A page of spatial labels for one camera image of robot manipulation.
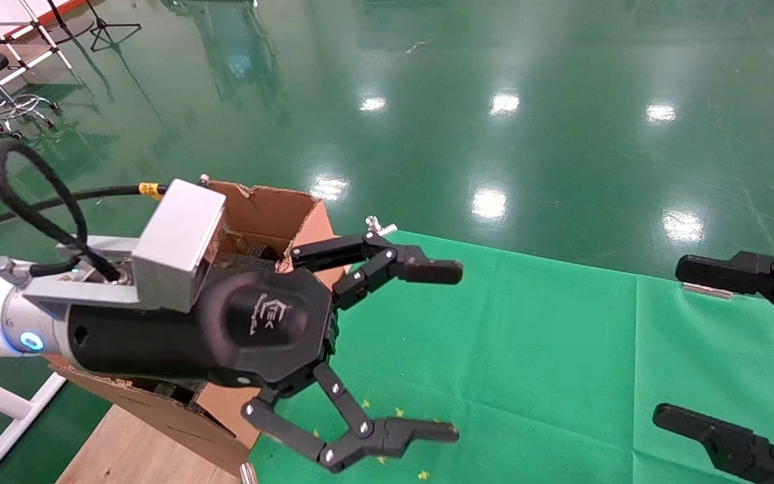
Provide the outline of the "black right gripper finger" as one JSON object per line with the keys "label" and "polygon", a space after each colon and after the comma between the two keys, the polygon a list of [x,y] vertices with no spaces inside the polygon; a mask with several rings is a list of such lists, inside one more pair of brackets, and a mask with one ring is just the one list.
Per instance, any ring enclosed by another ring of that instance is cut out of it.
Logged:
{"label": "black right gripper finger", "polygon": [[774,256],[740,251],[728,260],[695,255],[680,257],[679,281],[736,294],[758,294],[774,306]]}
{"label": "black right gripper finger", "polygon": [[774,444],[746,427],[669,403],[655,407],[653,423],[703,445],[714,468],[725,474],[774,483]]}

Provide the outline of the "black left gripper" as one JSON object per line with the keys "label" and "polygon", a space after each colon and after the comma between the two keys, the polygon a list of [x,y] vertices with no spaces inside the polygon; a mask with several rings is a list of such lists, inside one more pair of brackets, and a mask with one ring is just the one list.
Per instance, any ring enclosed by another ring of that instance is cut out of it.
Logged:
{"label": "black left gripper", "polygon": [[215,270],[188,313],[73,305],[71,364],[126,378],[298,392],[335,349],[336,310],[311,272]]}

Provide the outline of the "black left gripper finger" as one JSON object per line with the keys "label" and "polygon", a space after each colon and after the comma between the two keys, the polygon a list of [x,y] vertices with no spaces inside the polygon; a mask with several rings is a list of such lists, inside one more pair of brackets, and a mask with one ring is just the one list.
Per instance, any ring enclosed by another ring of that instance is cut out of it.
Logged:
{"label": "black left gripper finger", "polygon": [[243,405],[242,417],[259,432],[286,445],[333,474],[340,474],[367,456],[400,458],[417,440],[455,443],[458,429],[449,422],[385,417],[370,419],[335,371],[316,365],[314,379],[347,423],[347,431],[328,443],[279,416],[273,406],[279,393],[263,388]]}
{"label": "black left gripper finger", "polygon": [[463,264],[454,259],[427,257],[418,245],[393,244],[376,232],[320,240],[292,249],[295,269],[325,272],[354,266],[332,285],[333,305],[347,310],[385,283],[406,282],[455,285],[463,278]]}

